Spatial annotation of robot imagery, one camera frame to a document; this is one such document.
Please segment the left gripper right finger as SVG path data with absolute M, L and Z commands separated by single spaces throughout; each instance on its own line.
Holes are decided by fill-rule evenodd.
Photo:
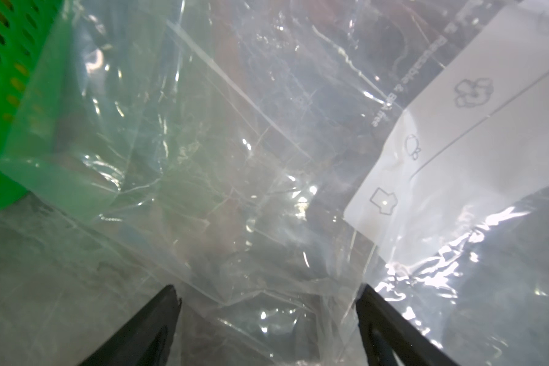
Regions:
M 456 365 L 370 285 L 361 286 L 355 309 L 369 365 Z

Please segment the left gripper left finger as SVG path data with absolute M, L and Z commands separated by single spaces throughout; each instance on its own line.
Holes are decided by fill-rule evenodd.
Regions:
M 165 286 L 80 365 L 166 365 L 180 311 L 175 287 Z

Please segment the clear zip-top bag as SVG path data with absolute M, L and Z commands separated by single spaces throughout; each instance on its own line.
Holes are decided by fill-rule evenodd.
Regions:
M 364 365 L 370 285 L 460 365 L 549 365 L 549 1 L 68 1 L 11 149 L 0 365 L 166 285 L 179 365 Z

